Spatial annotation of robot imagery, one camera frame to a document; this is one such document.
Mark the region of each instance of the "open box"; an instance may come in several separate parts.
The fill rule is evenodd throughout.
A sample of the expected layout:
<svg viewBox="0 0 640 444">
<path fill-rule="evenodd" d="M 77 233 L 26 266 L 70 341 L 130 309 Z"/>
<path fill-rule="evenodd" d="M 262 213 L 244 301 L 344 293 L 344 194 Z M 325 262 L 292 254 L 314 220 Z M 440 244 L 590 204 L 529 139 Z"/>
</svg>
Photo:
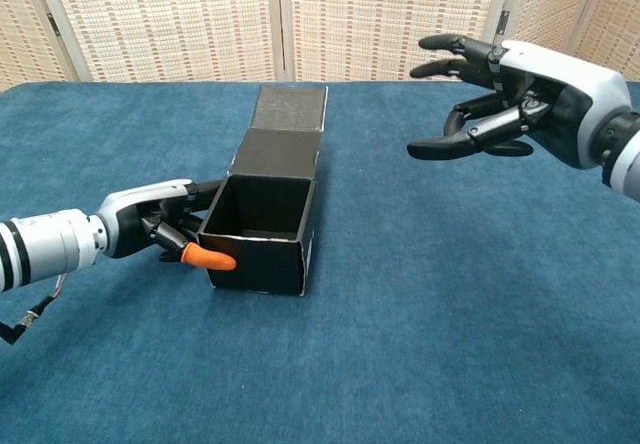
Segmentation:
<svg viewBox="0 0 640 444">
<path fill-rule="evenodd" d="M 252 126 L 198 241 L 236 259 L 214 287 L 303 295 L 317 209 L 315 170 L 326 88 L 263 86 Z"/>
</svg>

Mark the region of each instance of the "orange fingertip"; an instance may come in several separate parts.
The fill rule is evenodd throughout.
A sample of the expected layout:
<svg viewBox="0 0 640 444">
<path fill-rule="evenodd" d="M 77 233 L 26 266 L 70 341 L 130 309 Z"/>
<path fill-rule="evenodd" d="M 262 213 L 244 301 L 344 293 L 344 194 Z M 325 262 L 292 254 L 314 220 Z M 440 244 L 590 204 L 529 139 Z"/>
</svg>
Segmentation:
<svg viewBox="0 0 640 444">
<path fill-rule="evenodd" d="M 195 242 L 187 244 L 182 251 L 180 262 L 212 271 L 233 271 L 236 268 L 236 260 L 233 257 L 221 252 L 208 251 Z"/>
</svg>

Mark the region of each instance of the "blue tablecloth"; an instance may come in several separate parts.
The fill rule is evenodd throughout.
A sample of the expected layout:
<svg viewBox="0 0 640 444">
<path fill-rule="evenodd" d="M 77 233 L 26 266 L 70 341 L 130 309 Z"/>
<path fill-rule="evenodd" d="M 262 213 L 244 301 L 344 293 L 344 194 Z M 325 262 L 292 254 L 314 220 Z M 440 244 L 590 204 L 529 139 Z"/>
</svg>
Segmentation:
<svg viewBox="0 0 640 444">
<path fill-rule="evenodd" d="M 0 218 L 223 176 L 258 88 L 1 94 Z M 0 442 L 640 442 L 640 205 L 539 148 L 407 155 L 480 93 L 330 85 L 308 294 L 212 290 L 158 248 L 103 258 L 0 345 Z M 52 285 L 1 294 L 0 319 Z"/>
</svg>

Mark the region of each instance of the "robotic hand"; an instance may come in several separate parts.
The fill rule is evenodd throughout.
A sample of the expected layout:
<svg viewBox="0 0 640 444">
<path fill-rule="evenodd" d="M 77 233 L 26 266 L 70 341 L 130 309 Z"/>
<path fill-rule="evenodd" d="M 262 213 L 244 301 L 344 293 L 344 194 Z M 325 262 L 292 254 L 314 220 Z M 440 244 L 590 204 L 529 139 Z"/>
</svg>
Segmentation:
<svg viewBox="0 0 640 444">
<path fill-rule="evenodd" d="M 533 148 L 514 139 L 527 134 L 569 166 L 602 166 L 604 184 L 640 201 L 640 114 L 620 73 L 521 41 L 492 46 L 449 34 L 419 45 L 465 59 L 423 64 L 411 77 L 457 76 L 495 92 L 454 106 L 445 137 L 411 142 L 412 157 L 526 156 Z"/>
<path fill-rule="evenodd" d="M 62 290 L 68 272 L 95 263 L 98 254 L 130 256 L 152 244 L 166 249 L 163 261 L 233 270 L 235 260 L 194 241 L 220 181 L 160 182 L 109 194 L 95 215 L 69 209 L 0 223 L 0 292 L 58 276 L 54 291 L 16 326 L 0 322 L 0 337 L 13 344 Z"/>
</svg>

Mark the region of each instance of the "cardboard box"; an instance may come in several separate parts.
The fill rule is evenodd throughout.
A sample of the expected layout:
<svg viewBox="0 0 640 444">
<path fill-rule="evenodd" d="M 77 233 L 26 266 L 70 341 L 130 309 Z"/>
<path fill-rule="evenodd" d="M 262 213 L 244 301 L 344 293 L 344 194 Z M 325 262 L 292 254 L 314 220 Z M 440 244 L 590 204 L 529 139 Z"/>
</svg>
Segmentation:
<svg viewBox="0 0 640 444">
<path fill-rule="evenodd" d="M 315 175 L 325 87 L 262 86 L 251 127 L 198 232 L 236 259 L 214 287 L 304 295 L 319 209 Z"/>
</svg>

